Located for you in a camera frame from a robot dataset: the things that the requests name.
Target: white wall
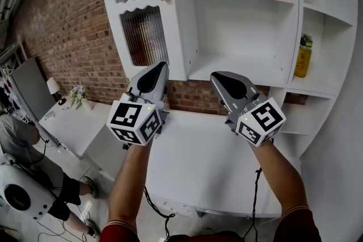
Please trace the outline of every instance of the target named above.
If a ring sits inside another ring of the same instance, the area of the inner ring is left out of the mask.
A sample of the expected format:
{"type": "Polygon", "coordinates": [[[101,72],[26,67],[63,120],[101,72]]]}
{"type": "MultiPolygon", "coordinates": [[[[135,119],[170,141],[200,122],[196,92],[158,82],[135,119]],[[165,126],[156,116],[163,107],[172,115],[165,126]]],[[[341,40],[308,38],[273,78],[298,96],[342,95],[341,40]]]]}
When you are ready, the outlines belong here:
{"type": "Polygon", "coordinates": [[[356,46],[338,100],[302,157],[309,206],[323,242],[355,242],[363,233],[363,0],[356,46]]]}

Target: lamp shade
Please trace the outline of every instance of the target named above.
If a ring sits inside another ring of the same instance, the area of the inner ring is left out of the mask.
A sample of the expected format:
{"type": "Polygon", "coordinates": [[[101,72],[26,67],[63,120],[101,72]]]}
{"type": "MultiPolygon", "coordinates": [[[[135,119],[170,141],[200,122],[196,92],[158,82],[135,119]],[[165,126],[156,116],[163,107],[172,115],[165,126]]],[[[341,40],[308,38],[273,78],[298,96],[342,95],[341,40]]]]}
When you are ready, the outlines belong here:
{"type": "Polygon", "coordinates": [[[49,92],[53,95],[59,91],[59,85],[57,84],[56,80],[54,78],[50,78],[47,81],[49,92]]]}

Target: black shorts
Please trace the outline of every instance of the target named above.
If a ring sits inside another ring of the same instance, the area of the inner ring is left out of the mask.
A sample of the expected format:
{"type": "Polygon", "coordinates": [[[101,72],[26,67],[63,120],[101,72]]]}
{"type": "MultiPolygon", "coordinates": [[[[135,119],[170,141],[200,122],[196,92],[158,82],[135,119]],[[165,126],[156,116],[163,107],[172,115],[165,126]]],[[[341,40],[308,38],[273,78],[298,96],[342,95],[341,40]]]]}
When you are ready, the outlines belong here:
{"type": "Polygon", "coordinates": [[[80,205],[81,199],[79,198],[79,182],[71,179],[64,173],[61,193],[49,209],[48,214],[57,219],[67,221],[70,215],[67,203],[80,205]]]}

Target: vase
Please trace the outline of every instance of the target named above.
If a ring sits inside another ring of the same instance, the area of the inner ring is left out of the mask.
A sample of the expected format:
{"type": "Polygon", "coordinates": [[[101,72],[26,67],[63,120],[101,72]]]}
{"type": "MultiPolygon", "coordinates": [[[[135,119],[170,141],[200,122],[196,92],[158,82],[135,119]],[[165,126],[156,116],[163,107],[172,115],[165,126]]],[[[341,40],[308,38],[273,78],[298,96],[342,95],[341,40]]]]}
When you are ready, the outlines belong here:
{"type": "Polygon", "coordinates": [[[87,111],[87,113],[90,113],[92,111],[92,105],[91,103],[88,101],[87,98],[83,98],[82,99],[82,105],[85,108],[85,110],[87,111]]]}

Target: table lamp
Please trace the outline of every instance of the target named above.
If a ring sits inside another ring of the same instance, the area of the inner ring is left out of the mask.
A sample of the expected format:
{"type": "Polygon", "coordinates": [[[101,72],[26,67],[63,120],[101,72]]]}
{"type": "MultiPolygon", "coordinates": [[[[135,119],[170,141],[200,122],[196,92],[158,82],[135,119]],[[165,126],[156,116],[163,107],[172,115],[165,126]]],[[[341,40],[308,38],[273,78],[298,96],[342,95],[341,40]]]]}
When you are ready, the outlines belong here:
{"type": "Polygon", "coordinates": [[[63,105],[64,103],[66,103],[66,99],[65,98],[62,98],[61,94],[58,93],[60,87],[58,85],[58,83],[56,82],[56,80],[54,80],[54,78],[50,78],[48,81],[47,81],[47,85],[48,85],[48,89],[49,89],[49,92],[56,96],[57,100],[58,100],[58,105],[63,105]]]}

